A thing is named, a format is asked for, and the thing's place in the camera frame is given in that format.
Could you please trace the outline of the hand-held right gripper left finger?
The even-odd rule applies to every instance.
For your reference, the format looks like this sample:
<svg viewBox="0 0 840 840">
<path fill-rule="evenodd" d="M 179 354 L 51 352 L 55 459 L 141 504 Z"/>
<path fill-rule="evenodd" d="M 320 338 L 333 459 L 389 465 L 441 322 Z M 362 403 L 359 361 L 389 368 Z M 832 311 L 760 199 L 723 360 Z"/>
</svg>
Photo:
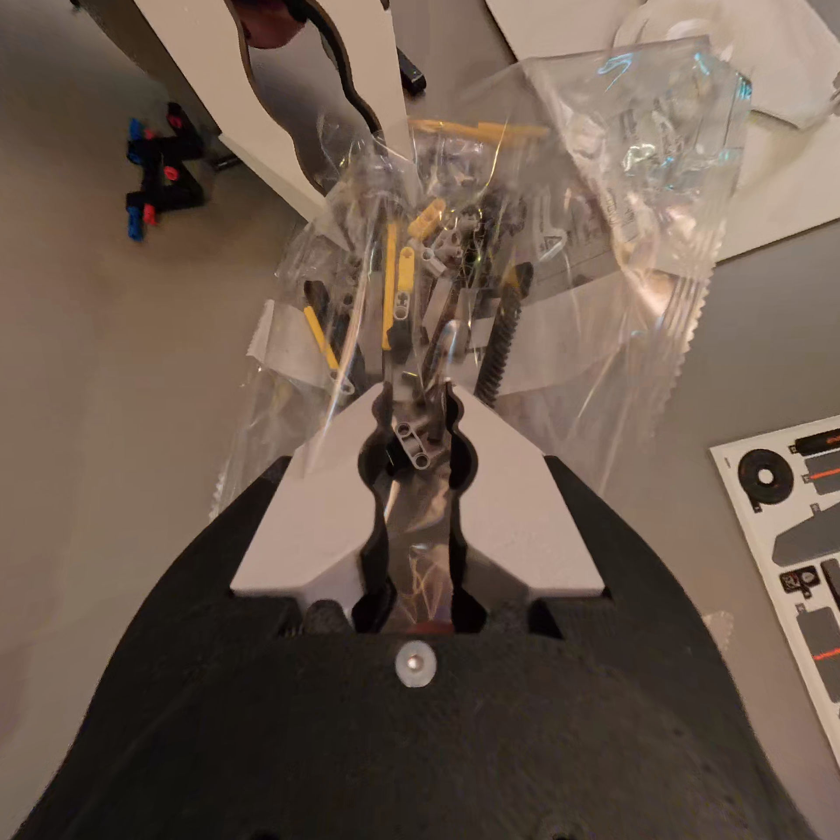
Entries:
<svg viewBox="0 0 840 840">
<path fill-rule="evenodd" d="M 356 631 L 383 629 L 396 600 L 384 501 L 392 386 L 373 385 L 300 446 L 231 582 L 240 596 L 336 602 Z"/>
</svg>

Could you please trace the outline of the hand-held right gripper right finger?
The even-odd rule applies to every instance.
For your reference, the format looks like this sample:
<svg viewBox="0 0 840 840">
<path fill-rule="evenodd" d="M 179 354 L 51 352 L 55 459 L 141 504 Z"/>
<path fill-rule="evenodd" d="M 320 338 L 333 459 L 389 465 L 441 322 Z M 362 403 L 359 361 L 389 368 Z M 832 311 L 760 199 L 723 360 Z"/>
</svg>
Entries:
<svg viewBox="0 0 840 840">
<path fill-rule="evenodd" d="M 456 634 L 507 606 L 591 599 L 604 580 L 546 455 L 464 386 L 446 385 L 448 564 Z"/>
</svg>

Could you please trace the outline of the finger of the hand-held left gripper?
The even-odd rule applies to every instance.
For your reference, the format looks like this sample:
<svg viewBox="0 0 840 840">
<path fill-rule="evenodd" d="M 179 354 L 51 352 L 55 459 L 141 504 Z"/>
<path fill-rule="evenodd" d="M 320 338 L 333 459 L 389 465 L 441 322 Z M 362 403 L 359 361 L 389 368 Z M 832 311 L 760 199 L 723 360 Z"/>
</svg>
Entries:
<svg viewBox="0 0 840 840">
<path fill-rule="evenodd" d="M 311 221 L 325 204 L 291 134 L 261 101 L 245 33 L 229 2 L 137 1 L 136 6 L 219 128 L 219 139 Z"/>
<path fill-rule="evenodd" d="M 322 51 L 332 62 L 349 107 L 357 111 L 371 134 L 387 149 L 402 174 L 407 194 L 414 193 L 413 142 L 398 67 L 396 40 L 388 2 L 282 2 L 307 15 L 318 36 L 305 36 L 291 52 L 293 35 L 269 35 L 253 23 L 253 68 L 256 95 L 266 112 L 270 138 L 256 144 L 253 132 L 253 172 L 278 194 L 320 194 L 301 167 L 301 145 L 317 140 L 315 123 L 321 109 L 348 116 L 337 93 L 326 88 L 329 68 L 307 52 Z"/>
</svg>

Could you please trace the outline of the black lego crank assembly red pins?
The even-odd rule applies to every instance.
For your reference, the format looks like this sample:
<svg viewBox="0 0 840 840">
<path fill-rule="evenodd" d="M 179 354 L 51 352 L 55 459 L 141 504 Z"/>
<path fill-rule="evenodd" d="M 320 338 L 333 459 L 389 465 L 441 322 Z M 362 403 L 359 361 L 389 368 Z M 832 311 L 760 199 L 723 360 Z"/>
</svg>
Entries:
<svg viewBox="0 0 840 840">
<path fill-rule="evenodd" d="M 162 214 L 202 207 L 204 188 L 187 168 L 204 157 L 200 133 L 176 102 L 167 104 L 166 122 L 171 134 L 162 135 L 138 119 L 129 124 L 127 160 L 141 170 L 140 188 L 125 197 L 128 237 L 144 241 L 146 229 L 159 223 Z"/>
</svg>

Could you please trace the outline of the clear bag of grey lego pieces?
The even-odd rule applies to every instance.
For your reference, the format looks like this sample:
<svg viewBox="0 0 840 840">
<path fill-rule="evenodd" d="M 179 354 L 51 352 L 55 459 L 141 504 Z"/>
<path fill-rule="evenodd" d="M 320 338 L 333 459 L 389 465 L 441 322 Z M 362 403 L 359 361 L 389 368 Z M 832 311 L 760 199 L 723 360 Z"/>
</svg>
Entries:
<svg viewBox="0 0 840 840">
<path fill-rule="evenodd" d="M 339 163 L 295 237 L 248 350 L 247 414 L 217 512 L 373 385 L 392 386 L 384 501 L 395 603 L 384 627 L 451 616 L 446 385 L 464 386 L 603 491 L 677 384 L 722 240 L 674 269 L 614 226 L 526 74 L 409 125 L 414 193 L 378 139 Z"/>
</svg>

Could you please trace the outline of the lego sticker sheet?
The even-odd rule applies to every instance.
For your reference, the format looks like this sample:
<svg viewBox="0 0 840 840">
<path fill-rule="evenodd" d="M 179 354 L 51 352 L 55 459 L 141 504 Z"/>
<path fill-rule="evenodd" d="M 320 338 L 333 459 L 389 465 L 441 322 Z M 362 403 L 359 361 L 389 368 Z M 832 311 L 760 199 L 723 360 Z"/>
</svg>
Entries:
<svg viewBox="0 0 840 840">
<path fill-rule="evenodd" d="M 819 722 L 839 757 L 839 416 L 710 448 Z"/>
</svg>

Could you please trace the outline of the white stand with flat base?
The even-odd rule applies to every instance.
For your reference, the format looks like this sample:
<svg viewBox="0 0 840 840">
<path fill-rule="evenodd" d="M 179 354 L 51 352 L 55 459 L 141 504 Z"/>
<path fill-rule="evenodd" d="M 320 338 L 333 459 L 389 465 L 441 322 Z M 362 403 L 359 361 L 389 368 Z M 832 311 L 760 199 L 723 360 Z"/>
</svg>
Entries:
<svg viewBox="0 0 840 840">
<path fill-rule="evenodd" d="M 486 2 L 616 239 L 662 268 L 838 219 L 838 28 L 816 2 Z"/>
</svg>

